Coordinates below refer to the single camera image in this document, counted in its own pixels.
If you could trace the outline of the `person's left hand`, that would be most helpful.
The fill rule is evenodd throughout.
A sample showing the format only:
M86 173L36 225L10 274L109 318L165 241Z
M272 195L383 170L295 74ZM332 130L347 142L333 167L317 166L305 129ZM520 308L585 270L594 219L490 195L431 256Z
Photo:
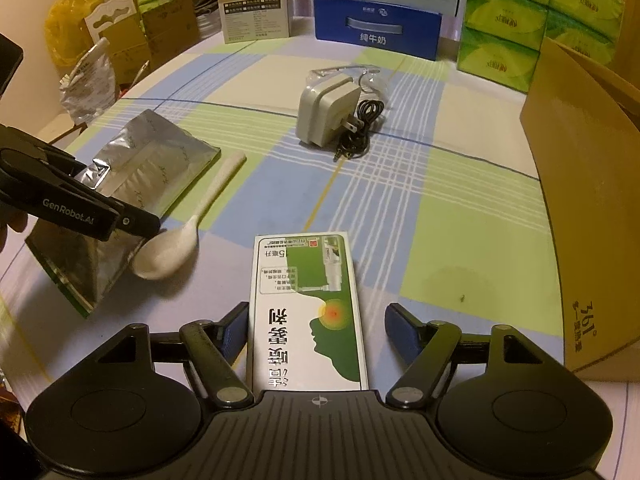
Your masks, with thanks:
M21 233L26 229L28 214L6 204L0 206L0 252L6 247L9 230Z

